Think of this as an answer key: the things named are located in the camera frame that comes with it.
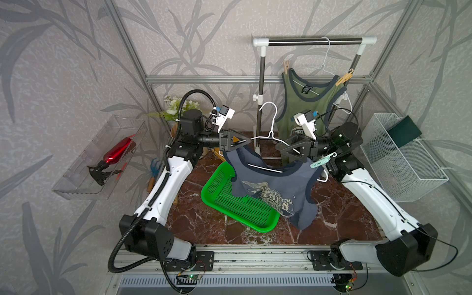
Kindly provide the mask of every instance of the white hanger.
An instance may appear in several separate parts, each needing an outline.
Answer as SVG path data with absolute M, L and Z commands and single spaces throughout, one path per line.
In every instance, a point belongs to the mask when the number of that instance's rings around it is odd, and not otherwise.
M 324 72 L 330 73 L 330 74 L 332 74 L 333 76 L 335 76 L 333 73 L 331 73 L 330 71 L 326 70 L 326 58 L 328 57 L 328 51 L 329 51 L 329 49 L 331 48 L 331 40 L 330 40 L 328 37 L 326 37 L 326 36 L 324 36 L 324 37 L 322 37 L 322 38 L 324 38 L 324 39 L 326 39 L 326 40 L 328 41 L 328 49 L 326 50 L 325 58 L 323 59 L 323 63 L 321 64 L 321 67 L 299 67 L 298 69 L 302 69 L 302 68 L 315 68 L 315 69 L 318 69 L 318 70 L 323 70 Z M 294 82 L 297 83 L 297 84 L 300 85 L 300 86 L 305 87 L 305 85 L 302 85 L 302 84 L 298 83 L 298 82 L 295 81 L 295 80 L 294 80 Z M 315 91 L 313 91 L 313 90 L 311 90 L 311 89 L 310 89 L 309 91 L 310 91 L 310 92 L 313 92 L 313 93 L 316 94 L 316 95 L 319 95 L 319 93 L 316 93 Z M 346 113 L 346 114 L 351 114 L 352 111 L 353 111 L 353 105 L 352 105 L 351 100 L 349 99 L 349 95 L 347 95 L 347 92 L 346 92 L 346 91 L 344 91 L 344 95 L 346 96 L 347 101 L 349 102 L 349 105 L 351 106 L 351 111 L 350 111 L 350 112 L 347 112 L 346 110 L 341 110 L 341 111 L 343 111 L 343 112 Z
M 281 143 L 284 143 L 286 146 L 290 146 L 288 143 L 284 142 L 283 140 L 281 139 L 278 139 L 278 138 L 275 138 L 274 137 L 274 122 L 275 122 L 275 117 L 277 116 L 277 106 L 271 102 L 271 101 L 266 101 L 265 103 L 263 103 L 263 105 L 259 108 L 259 110 L 262 110 L 262 108 L 266 105 L 266 104 L 273 104 L 274 107 L 275 107 L 275 114 L 274 114 L 274 117 L 272 118 L 272 125 L 270 126 L 270 131 L 269 131 L 269 135 L 267 136 L 256 136 L 256 137 L 253 137 L 251 139 L 256 139 L 256 138 L 261 138 L 261 139 L 273 139 L 273 140 L 276 140 L 276 141 L 280 141 Z
M 323 168 L 323 171 L 321 172 L 321 174 L 323 174 L 323 172 L 326 174 L 326 179 L 317 179 L 316 181 L 328 182 L 328 172 L 324 168 Z
M 283 140 L 281 139 L 278 139 L 278 138 L 275 138 L 274 137 L 274 122 L 275 122 L 275 117 L 277 116 L 277 105 L 274 104 L 273 102 L 271 101 L 266 101 L 265 103 L 263 103 L 263 105 L 259 108 L 259 110 L 262 110 L 262 108 L 266 105 L 266 104 L 272 104 L 274 105 L 275 107 L 275 114 L 274 114 L 274 117 L 272 118 L 272 125 L 270 126 L 270 131 L 269 131 L 269 135 L 267 136 L 256 136 L 256 137 L 253 137 L 251 139 L 255 139 L 255 138 L 261 138 L 261 139 L 274 139 L 274 140 L 277 140 L 277 141 L 280 141 L 281 143 L 284 143 L 286 144 L 287 146 L 289 146 L 288 143 L 284 142 Z M 270 169 L 270 168 L 265 168 L 265 167 L 259 167 L 259 166 L 256 166 L 256 165 L 253 165 L 253 164 L 249 164 L 249 166 L 251 167 L 255 167 L 255 168 L 259 168 L 259 169 L 263 169 L 263 170 L 268 170 L 268 171 L 273 171 L 273 172 L 278 172 L 278 173 L 282 173 L 283 171 L 279 171 L 279 170 L 274 170 L 274 169 Z M 324 169 L 323 170 L 325 173 L 326 173 L 326 179 L 325 180 L 322 180 L 322 179 L 317 179 L 318 181 L 321 181 L 321 182 L 327 182 L 328 181 L 328 172 Z

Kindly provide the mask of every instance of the chrome rod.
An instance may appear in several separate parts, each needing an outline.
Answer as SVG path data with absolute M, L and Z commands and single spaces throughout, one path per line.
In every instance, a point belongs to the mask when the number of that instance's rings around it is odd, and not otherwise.
M 301 38 L 301 39 L 270 39 L 269 46 L 296 46 L 296 45 L 351 45 L 361 44 L 362 37 L 358 38 L 330 38 L 328 40 L 324 38 Z

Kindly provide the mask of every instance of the green tank top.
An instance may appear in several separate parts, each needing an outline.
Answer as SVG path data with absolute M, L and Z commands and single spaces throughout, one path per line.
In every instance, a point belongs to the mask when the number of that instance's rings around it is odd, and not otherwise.
M 282 78 L 285 87 L 284 109 L 280 116 L 275 119 L 278 137 L 282 140 L 289 138 L 295 132 L 300 133 L 303 131 L 302 127 L 295 123 L 293 118 L 295 114 L 304 110 L 317 111 L 319 115 L 324 114 L 333 107 L 336 99 L 346 91 L 343 83 L 336 86 L 339 76 L 334 76 L 331 82 L 325 84 L 313 84 L 300 78 L 293 69 L 289 69 L 287 75 L 282 72 Z M 325 115 L 323 120 L 327 125 L 329 115 Z M 321 119 L 316 120 L 315 123 L 315 134 L 317 136 L 323 135 L 326 131 L 325 124 L 323 124 Z

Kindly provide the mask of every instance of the transparent plastic bin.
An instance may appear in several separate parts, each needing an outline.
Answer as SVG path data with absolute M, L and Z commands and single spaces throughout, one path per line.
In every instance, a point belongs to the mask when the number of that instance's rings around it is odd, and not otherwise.
M 394 113 L 375 113 L 362 132 L 361 148 L 390 197 L 395 202 L 412 202 L 449 178 L 420 140 L 397 147 L 387 130 L 401 119 Z
M 144 120 L 111 116 L 77 160 L 54 185 L 52 191 L 68 200 L 107 200 L 146 132 L 147 127 Z M 106 152 L 122 139 L 132 135 L 134 136 L 131 139 L 135 145 L 130 144 L 118 163 L 110 165 L 103 171 L 112 171 L 112 173 L 105 180 L 104 185 L 99 185 L 90 175 L 87 166 L 96 166 Z M 123 172 L 113 175 L 115 170 Z

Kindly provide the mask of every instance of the tank top neckline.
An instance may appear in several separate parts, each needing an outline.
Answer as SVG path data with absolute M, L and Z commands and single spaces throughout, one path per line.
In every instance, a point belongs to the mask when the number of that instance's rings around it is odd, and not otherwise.
M 298 81 L 302 82 L 303 84 L 305 84 L 307 86 L 316 87 L 316 88 L 325 87 L 325 89 L 324 89 L 323 93 L 320 93 L 320 95 L 318 95 L 316 97 L 313 97 L 313 98 L 303 97 L 301 95 L 301 93 L 298 91 L 298 89 L 296 88 L 296 86 L 295 86 L 294 77 Z M 327 82 L 327 83 L 314 84 L 314 83 L 310 83 L 310 82 L 306 81 L 305 79 L 302 79 L 299 75 L 297 75 L 297 73 L 294 71 L 294 69 L 291 68 L 291 69 L 289 69 L 289 72 L 288 72 L 288 79 L 290 81 L 290 85 L 292 86 L 293 91 L 298 96 L 298 98 L 300 98 L 301 100 L 303 100 L 305 102 L 315 102 L 315 101 L 318 101 L 318 100 L 322 99 L 323 96 L 325 96 L 334 87 L 334 85 L 336 84 L 336 81 L 339 79 L 339 76 L 338 75 L 333 76 L 333 79 L 331 79 L 331 81 Z
M 238 154 L 239 160 L 241 161 L 241 164 L 244 167 L 246 167 L 246 168 L 248 168 L 248 169 L 250 169 L 254 172 L 260 173 L 260 174 L 265 174 L 265 175 L 275 176 L 275 177 L 289 176 L 289 175 L 294 174 L 296 171 L 298 171 L 300 169 L 300 167 L 303 165 L 303 162 L 301 162 L 301 161 L 294 161 L 294 162 L 292 162 L 288 165 L 285 165 L 283 168 L 288 168 L 288 169 L 283 171 L 282 173 L 274 172 L 274 171 L 268 171 L 268 170 L 264 170 L 264 169 L 259 169 L 259 168 L 252 167 L 252 166 L 247 164 L 247 162 L 244 160 L 244 155 L 242 154 L 242 151 L 241 151 L 242 148 L 245 148 L 248 152 L 250 152 L 252 155 L 254 155 L 258 158 L 261 158 L 261 156 L 258 155 L 253 150 L 247 148 L 246 146 L 242 146 L 241 148 L 236 149 L 236 152 Z M 280 170 L 280 168 L 278 168 L 278 167 L 274 167 L 274 168 L 271 168 L 271 169 Z

